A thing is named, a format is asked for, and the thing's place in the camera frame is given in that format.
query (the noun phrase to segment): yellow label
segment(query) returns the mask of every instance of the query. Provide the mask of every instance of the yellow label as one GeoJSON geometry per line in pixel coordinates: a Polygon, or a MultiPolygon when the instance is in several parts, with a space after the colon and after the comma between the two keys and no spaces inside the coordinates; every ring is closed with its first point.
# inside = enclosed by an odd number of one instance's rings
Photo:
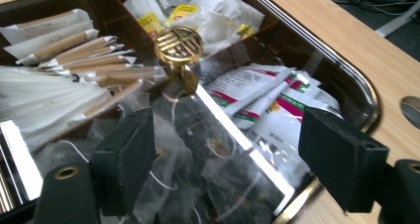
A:
{"type": "Polygon", "coordinates": [[[145,31],[154,38],[162,29],[158,16],[155,13],[148,13],[137,20],[145,31]]]}
{"type": "Polygon", "coordinates": [[[241,24],[238,28],[238,34],[241,35],[241,39],[250,37],[255,33],[256,31],[254,31],[254,29],[248,24],[241,24]]]}
{"type": "Polygon", "coordinates": [[[167,18],[166,22],[164,22],[164,24],[167,26],[180,18],[194,13],[195,11],[197,11],[197,9],[198,6],[195,5],[180,4],[173,10],[173,12],[167,18]]]}

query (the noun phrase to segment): wooden surface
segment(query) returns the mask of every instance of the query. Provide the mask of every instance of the wooden surface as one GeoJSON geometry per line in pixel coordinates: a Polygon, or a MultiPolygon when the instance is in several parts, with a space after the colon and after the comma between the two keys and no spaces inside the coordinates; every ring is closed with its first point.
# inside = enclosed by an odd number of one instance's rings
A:
{"type": "MultiPolygon", "coordinates": [[[[399,107],[404,96],[420,97],[420,63],[330,0],[272,1],[370,79],[382,108],[381,121],[372,136],[390,147],[389,163],[420,160],[420,130],[408,123],[399,107]]],[[[373,224],[377,223],[378,210],[376,206],[370,214],[345,215],[323,191],[293,222],[373,224]]]]}

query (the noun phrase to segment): wooden table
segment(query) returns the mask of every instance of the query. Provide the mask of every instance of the wooden table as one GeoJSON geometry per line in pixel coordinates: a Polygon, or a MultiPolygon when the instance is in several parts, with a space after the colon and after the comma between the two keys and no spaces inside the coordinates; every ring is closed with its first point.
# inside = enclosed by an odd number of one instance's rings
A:
{"type": "MultiPolygon", "coordinates": [[[[12,0],[0,0],[0,3],[12,0]]],[[[338,54],[358,67],[378,92],[381,120],[372,136],[390,147],[390,164],[420,161],[420,130],[402,115],[405,96],[420,97],[420,62],[377,35],[331,0],[272,0],[338,54]]],[[[345,214],[323,191],[294,223],[377,223],[379,206],[370,214],[345,214]]]]}

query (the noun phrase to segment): brass knob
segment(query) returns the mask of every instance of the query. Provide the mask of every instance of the brass knob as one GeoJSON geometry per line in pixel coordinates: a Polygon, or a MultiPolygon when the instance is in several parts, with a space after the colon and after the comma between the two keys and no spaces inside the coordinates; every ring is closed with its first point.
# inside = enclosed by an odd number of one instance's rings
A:
{"type": "Polygon", "coordinates": [[[185,93],[195,93],[198,77],[188,65],[198,62],[203,54],[200,35],[185,27],[163,29],[155,38],[155,53],[161,61],[172,65],[175,75],[183,82],[185,93]]]}

